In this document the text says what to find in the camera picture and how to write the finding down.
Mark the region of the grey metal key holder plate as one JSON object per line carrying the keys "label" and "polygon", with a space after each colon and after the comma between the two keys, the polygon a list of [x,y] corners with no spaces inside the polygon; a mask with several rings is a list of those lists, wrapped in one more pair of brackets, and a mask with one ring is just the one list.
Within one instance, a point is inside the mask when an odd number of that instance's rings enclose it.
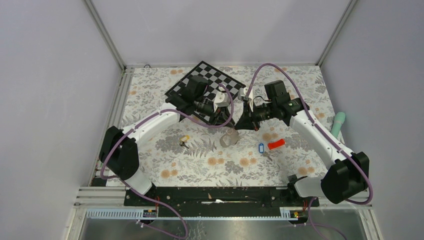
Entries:
{"label": "grey metal key holder plate", "polygon": [[226,130],[225,134],[219,139],[219,143],[223,148],[236,145],[240,140],[239,132],[233,128]]}

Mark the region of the blue key tag with key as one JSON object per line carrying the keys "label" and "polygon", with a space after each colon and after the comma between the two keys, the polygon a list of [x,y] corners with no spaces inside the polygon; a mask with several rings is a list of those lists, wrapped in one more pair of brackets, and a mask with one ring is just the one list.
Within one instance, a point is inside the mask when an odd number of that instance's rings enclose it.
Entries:
{"label": "blue key tag with key", "polygon": [[270,157],[270,154],[266,151],[265,145],[263,143],[258,144],[258,152],[264,157],[267,158],[269,161],[273,161],[273,159]]}

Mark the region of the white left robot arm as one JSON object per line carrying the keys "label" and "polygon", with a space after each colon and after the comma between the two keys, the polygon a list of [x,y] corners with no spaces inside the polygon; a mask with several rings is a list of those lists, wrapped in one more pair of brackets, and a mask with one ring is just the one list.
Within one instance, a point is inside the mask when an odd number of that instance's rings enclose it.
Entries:
{"label": "white left robot arm", "polygon": [[139,149],[157,134],[188,119],[205,128],[228,125],[234,114],[234,99],[228,87],[219,82],[215,97],[206,97],[212,87],[199,75],[191,76],[186,86],[168,96],[161,107],[133,125],[122,129],[109,127],[99,152],[100,177],[117,178],[136,193],[144,206],[155,200],[153,183],[140,170]]}

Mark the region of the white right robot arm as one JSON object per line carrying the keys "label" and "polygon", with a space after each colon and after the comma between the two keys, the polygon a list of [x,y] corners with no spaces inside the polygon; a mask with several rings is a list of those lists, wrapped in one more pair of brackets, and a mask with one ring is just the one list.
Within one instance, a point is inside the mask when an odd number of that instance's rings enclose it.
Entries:
{"label": "white right robot arm", "polygon": [[281,80],[264,86],[267,101],[254,104],[248,87],[239,90],[243,111],[235,125],[236,130],[258,131],[261,122],[278,119],[296,131],[318,154],[327,172],[323,177],[301,177],[287,185],[287,201],[293,206],[301,205],[307,197],[326,197],[339,204],[369,188],[368,156],[355,153],[337,140],[314,116],[307,104],[298,98],[291,99]]}

